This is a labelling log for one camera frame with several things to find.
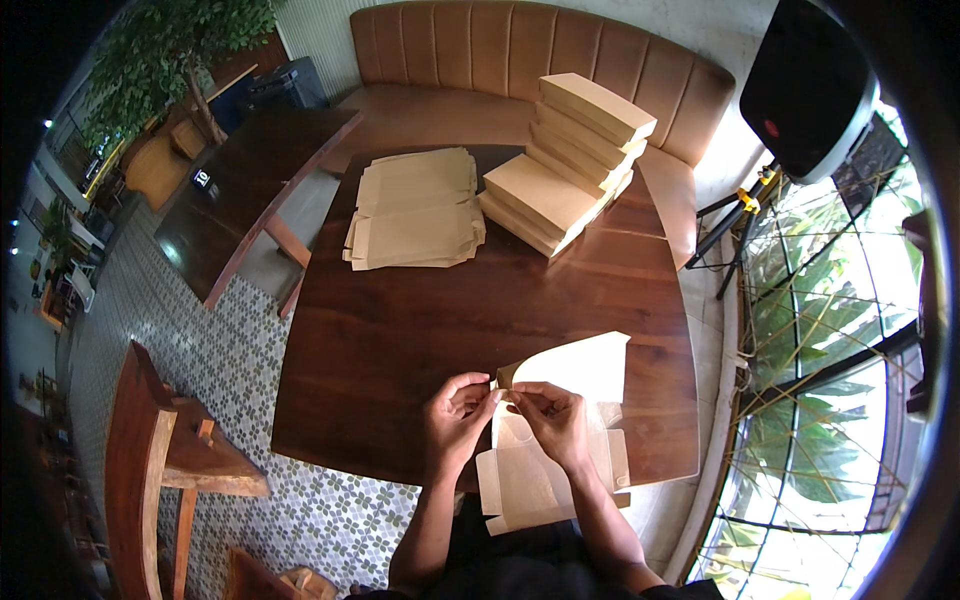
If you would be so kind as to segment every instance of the hand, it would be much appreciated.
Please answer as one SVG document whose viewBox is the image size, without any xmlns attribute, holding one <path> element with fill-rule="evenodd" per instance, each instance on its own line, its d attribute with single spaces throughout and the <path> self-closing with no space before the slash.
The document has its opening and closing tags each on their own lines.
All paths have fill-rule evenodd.
<svg viewBox="0 0 960 600">
<path fill-rule="evenodd" d="M 587 447 L 587 408 L 583 396 L 546 382 L 514 384 L 508 406 L 520 413 L 540 447 L 564 471 L 592 465 Z"/>
<path fill-rule="evenodd" d="M 503 390 L 490 391 L 490 376 L 465 372 L 446 380 L 423 408 L 428 476 L 460 476 Z"/>
</svg>

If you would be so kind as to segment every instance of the person's left hand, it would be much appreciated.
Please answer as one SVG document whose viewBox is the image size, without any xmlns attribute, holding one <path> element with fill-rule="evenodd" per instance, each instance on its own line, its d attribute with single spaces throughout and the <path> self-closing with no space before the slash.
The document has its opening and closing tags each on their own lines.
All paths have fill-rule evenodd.
<svg viewBox="0 0 960 600">
<path fill-rule="evenodd" d="M 490 390 L 490 376 L 465 372 L 446 380 L 423 408 L 428 476 L 460 476 L 473 456 L 484 426 L 493 417 L 502 390 Z"/>
</svg>

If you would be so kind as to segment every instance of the stack of kraft boxes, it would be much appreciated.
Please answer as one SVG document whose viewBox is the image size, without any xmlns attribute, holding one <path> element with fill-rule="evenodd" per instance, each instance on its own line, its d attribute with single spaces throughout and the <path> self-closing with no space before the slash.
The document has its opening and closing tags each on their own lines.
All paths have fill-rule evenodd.
<svg viewBox="0 0 960 600">
<path fill-rule="evenodd" d="M 555 256 L 633 179 L 657 125 L 608 89 L 577 75 L 540 78 L 533 142 L 483 176 L 486 216 L 546 256 Z"/>
</svg>

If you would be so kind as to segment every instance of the person's right hand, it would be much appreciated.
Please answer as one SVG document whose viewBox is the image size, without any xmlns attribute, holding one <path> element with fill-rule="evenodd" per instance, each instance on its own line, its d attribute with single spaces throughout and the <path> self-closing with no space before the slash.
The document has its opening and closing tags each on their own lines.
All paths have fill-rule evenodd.
<svg viewBox="0 0 960 600">
<path fill-rule="evenodd" d="M 590 463 L 583 396 L 540 381 L 515 383 L 508 399 L 514 406 L 507 410 L 527 419 L 543 452 L 561 468 L 570 472 Z"/>
</svg>

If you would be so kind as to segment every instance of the tripod stand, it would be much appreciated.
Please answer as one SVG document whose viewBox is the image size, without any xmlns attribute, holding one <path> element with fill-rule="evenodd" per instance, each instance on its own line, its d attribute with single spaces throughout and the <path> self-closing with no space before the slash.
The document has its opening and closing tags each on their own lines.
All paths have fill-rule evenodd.
<svg viewBox="0 0 960 600">
<path fill-rule="evenodd" d="M 743 203 L 742 212 L 747 213 L 747 223 L 743 226 L 743 234 L 740 235 L 740 242 L 736 247 L 736 254 L 733 256 L 733 261 L 725 263 L 723 265 L 704 265 L 701 267 L 695 267 L 694 265 L 704 257 L 713 246 L 720 240 L 720 237 L 727 232 L 728 229 L 733 227 L 733 224 L 740 219 L 742 212 L 740 210 L 732 210 L 730 214 L 724 217 L 713 230 L 707 234 L 701 242 L 697 244 L 697 250 L 693 253 L 693 256 L 690 256 L 690 259 L 686 261 L 684 265 L 687 269 L 705 269 L 706 267 L 716 267 L 722 266 L 730 268 L 727 270 L 727 274 L 724 275 L 723 283 L 720 284 L 720 290 L 717 292 L 716 298 L 718 300 L 723 298 L 724 293 L 727 291 L 727 286 L 730 285 L 730 280 L 733 278 L 733 271 L 743 264 L 743 253 L 747 249 L 747 241 L 750 239 L 751 233 L 754 230 L 754 225 L 756 223 L 756 216 L 760 213 L 760 202 L 757 201 L 757 197 L 760 192 L 770 184 L 770 181 L 773 180 L 774 176 L 780 170 L 780 162 L 774 158 L 774 160 L 767 166 L 763 167 L 763 170 L 759 173 L 759 178 L 754 183 L 753 187 L 750 188 L 750 191 L 743 189 L 742 187 L 730 194 L 730 196 L 724 198 L 723 200 L 717 201 L 710 206 L 702 210 L 697 211 L 697 219 L 702 219 L 704 216 L 709 215 L 711 212 L 720 210 L 724 206 L 728 206 L 732 203 L 740 201 Z"/>
</svg>

